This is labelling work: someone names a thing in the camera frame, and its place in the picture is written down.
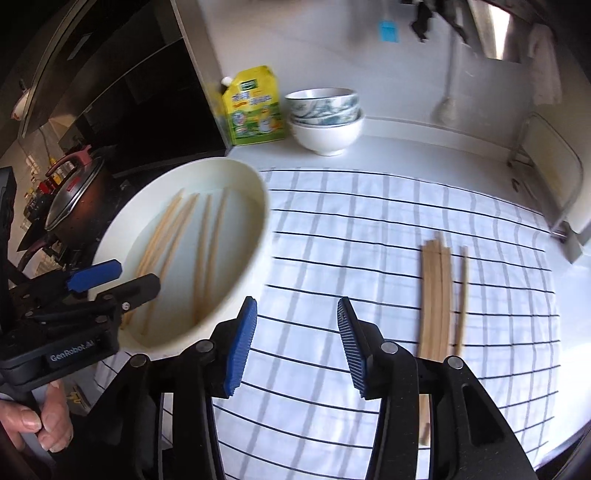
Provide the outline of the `person's left hand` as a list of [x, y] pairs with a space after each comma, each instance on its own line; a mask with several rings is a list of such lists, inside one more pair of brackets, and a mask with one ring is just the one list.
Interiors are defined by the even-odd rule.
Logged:
[[1, 423], [18, 451], [25, 449], [24, 433], [33, 433], [44, 451], [58, 453], [73, 438], [73, 426], [62, 380], [47, 385], [41, 413], [9, 400], [1, 400]]

